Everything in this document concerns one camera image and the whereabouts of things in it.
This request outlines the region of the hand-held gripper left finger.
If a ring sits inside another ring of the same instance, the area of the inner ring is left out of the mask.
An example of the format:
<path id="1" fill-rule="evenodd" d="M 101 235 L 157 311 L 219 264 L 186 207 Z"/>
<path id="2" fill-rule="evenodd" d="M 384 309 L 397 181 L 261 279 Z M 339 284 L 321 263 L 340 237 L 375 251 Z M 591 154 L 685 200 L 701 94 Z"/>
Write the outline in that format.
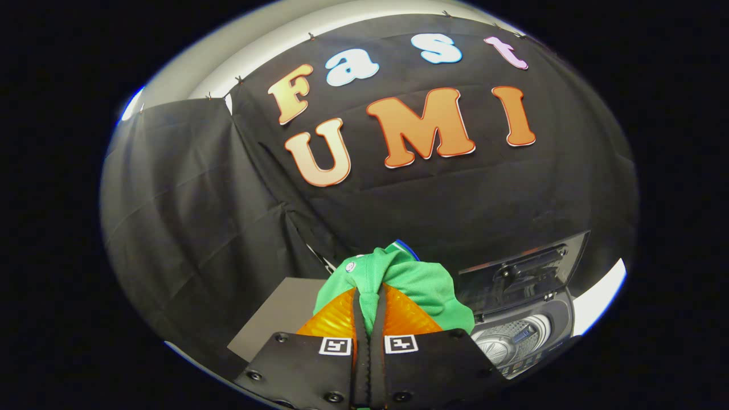
<path id="1" fill-rule="evenodd" d="M 370 353 L 359 296 L 347 290 L 299 331 L 273 333 L 234 383 L 283 408 L 367 407 Z"/>

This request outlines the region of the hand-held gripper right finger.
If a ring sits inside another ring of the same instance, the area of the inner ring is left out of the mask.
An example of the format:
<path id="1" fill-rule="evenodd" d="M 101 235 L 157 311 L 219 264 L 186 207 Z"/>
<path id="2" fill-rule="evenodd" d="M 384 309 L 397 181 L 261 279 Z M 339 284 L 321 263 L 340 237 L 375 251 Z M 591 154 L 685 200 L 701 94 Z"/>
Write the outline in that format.
<path id="1" fill-rule="evenodd" d="M 477 409 L 507 379 L 463 329 L 444 330 L 408 296 L 381 285 L 370 340 L 373 409 Z"/>

